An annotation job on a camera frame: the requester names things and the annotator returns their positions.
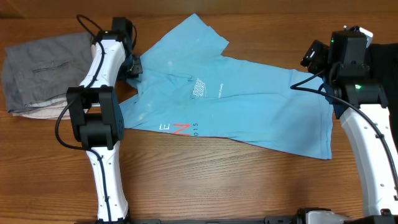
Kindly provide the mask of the light blue printed t-shirt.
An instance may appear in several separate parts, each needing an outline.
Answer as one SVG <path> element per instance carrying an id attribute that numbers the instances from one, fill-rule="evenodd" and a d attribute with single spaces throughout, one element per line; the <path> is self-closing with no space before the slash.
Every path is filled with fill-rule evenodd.
<path id="1" fill-rule="evenodd" d="M 229 138 L 316 159 L 331 158 L 333 108 L 319 78 L 223 56 L 228 41 L 191 15 L 141 56 L 124 125 Z"/>

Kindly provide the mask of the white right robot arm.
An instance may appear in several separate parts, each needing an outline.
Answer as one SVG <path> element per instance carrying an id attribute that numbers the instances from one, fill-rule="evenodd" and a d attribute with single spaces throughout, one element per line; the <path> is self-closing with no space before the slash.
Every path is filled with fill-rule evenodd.
<path id="1" fill-rule="evenodd" d="M 397 223 L 397 149 L 387 96 L 370 74 L 366 51 L 373 33 L 358 26 L 334 31 L 330 44 L 314 40 L 301 60 L 323 83 L 313 93 L 333 106 L 356 161 L 363 194 L 362 218 L 324 208 L 298 210 L 292 223 Z"/>

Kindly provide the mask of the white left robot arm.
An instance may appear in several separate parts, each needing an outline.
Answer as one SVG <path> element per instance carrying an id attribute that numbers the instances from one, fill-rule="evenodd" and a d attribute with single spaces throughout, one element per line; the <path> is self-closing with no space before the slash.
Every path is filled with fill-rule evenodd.
<path id="1" fill-rule="evenodd" d="M 136 27 L 125 17 L 115 17 L 111 30 L 94 35 L 94 58 L 84 80 L 67 90 L 67 110 L 73 135 L 86 152 L 98 197 L 97 223 L 130 223 L 119 165 L 124 119 L 114 86 L 118 80 L 136 78 L 141 61 L 133 55 Z"/>

